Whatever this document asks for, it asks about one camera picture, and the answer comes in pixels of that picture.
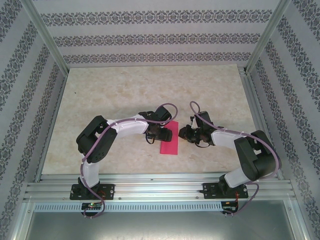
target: patterned wallpaper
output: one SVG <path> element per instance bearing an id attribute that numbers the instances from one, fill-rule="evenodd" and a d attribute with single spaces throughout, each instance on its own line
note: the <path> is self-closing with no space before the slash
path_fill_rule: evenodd
<path id="1" fill-rule="evenodd" d="M 319 19 L 319 0 L 293 0 L 251 72 L 311 239 L 320 239 Z"/>
<path id="2" fill-rule="evenodd" d="M 65 80 L 18 0 L 0 2 L 0 239 L 33 182 Z"/>
<path id="3" fill-rule="evenodd" d="M 279 0 L 36 0 L 74 67 L 244 66 Z"/>

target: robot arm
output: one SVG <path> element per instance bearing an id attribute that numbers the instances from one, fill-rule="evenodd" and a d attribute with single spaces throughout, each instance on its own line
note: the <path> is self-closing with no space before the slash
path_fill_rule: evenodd
<path id="1" fill-rule="evenodd" d="M 155 112 L 139 112 L 137 115 L 130 117 L 130 119 L 136 120 L 123 121 L 113 125 L 106 131 L 93 152 L 83 163 L 84 178 L 81 178 L 82 184 L 85 180 L 87 185 L 92 188 L 99 183 L 99 162 L 107 155 L 116 138 L 132 134 L 146 134 L 147 139 L 170 142 L 172 139 L 171 130 L 163 128 L 163 125 L 159 123 L 149 123 L 143 120 L 161 122 L 171 118 L 171 114 L 165 107 L 161 106 Z M 96 116 L 76 139 L 79 152 L 86 155 L 97 141 L 97 135 L 117 121 L 119 120 L 106 120 L 101 115 Z"/>
<path id="2" fill-rule="evenodd" d="M 199 115 L 211 123 L 206 111 L 200 112 Z M 190 117 L 190 119 L 192 125 L 183 127 L 179 131 L 179 137 L 190 143 L 195 143 L 197 146 L 200 141 L 203 141 L 208 146 L 216 145 L 234 149 L 238 154 L 241 167 L 228 172 L 219 179 L 219 190 L 223 195 L 227 195 L 232 189 L 242 184 L 256 181 L 274 171 L 276 167 L 275 159 L 271 152 L 260 142 L 241 134 L 215 129 L 196 115 Z M 263 131 L 257 130 L 252 132 L 251 135 L 263 140 L 272 147 Z"/>

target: marble-patterned floor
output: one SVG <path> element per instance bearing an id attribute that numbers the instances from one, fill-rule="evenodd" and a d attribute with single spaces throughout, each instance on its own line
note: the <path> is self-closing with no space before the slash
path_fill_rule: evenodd
<path id="1" fill-rule="evenodd" d="M 122 119 L 169 102 L 179 109 L 180 129 L 190 124 L 192 100 L 218 126 L 255 130 L 236 65 L 72 68 L 42 174 L 80 173 L 76 138 L 97 115 Z M 228 148 L 199 148 L 179 138 L 178 155 L 163 155 L 160 142 L 150 145 L 139 134 L 116 139 L 100 173 L 227 172 L 239 166 L 236 152 Z"/>

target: enclosure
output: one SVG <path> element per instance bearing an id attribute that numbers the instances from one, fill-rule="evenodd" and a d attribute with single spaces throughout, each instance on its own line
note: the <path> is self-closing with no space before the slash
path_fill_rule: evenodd
<path id="1" fill-rule="evenodd" d="M 0 7 L 0 239 L 320 239 L 319 0 Z M 76 138 L 89 122 L 173 103 L 181 129 L 190 101 L 217 126 L 264 131 L 277 175 L 227 216 L 234 198 L 201 191 L 241 166 L 234 150 L 179 138 L 177 155 L 160 154 L 160 141 L 131 135 L 99 162 L 100 182 L 115 186 L 105 213 L 84 219 L 88 200 L 70 193 L 82 163 Z M 250 198 L 256 186 L 246 187 Z"/>

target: pink sponge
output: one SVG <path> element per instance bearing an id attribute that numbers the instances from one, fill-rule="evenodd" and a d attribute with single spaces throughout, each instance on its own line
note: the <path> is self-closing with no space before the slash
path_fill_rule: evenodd
<path id="1" fill-rule="evenodd" d="M 178 155 L 179 123 L 177 121 L 171 121 L 165 125 L 165 128 L 172 131 L 172 140 L 161 142 L 160 154 Z"/>

